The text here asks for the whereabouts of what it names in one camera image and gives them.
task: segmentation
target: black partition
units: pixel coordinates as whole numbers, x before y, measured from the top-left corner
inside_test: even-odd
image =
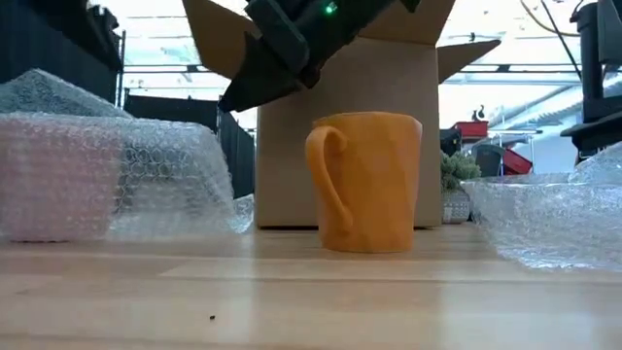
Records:
[[[0,84],[40,68],[115,103],[117,72],[51,28],[24,0],[0,0],[0,48]]]
[[[217,101],[128,95],[123,109],[136,118],[199,123],[217,130]]]
[[[219,138],[236,198],[255,192],[255,139],[231,113],[219,113]]]

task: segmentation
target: small plant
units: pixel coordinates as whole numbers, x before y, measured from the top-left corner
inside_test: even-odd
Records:
[[[458,190],[460,182],[482,175],[475,158],[455,153],[451,157],[441,152],[440,181],[444,193]]]

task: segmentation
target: potted plant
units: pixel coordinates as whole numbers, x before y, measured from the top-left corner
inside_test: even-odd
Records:
[[[443,198],[443,224],[459,224],[468,220],[470,201],[460,182],[481,176],[475,158],[455,153],[441,153],[440,174]]]

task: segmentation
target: bubble wrap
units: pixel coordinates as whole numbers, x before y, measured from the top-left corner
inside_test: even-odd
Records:
[[[622,185],[622,142],[580,162],[569,180],[572,183]]]
[[[462,183],[498,252],[529,267],[622,269],[622,186],[569,174]]]
[[[198,124],[4,114],[0,167],[0,234],[13,241],[194,239],[252,220]]]
[[[0,113],[12,112],[132,118],[103,98],[40,69],[0,85]]]

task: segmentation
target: cardboard box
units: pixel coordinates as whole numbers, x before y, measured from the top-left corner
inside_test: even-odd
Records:
[[[203,64],[233,78],[253,23],[209,0],[184,0]],[[312,122],[342,112],[411,115],[424,126],[415,225],[441,224],[438,84],[500,42],[436,48],[454,0],[423,0],[415,14],[396,1],[331,58],[312,89],[259,107],[255,221],[261,228],[315,227],[304,159]]]

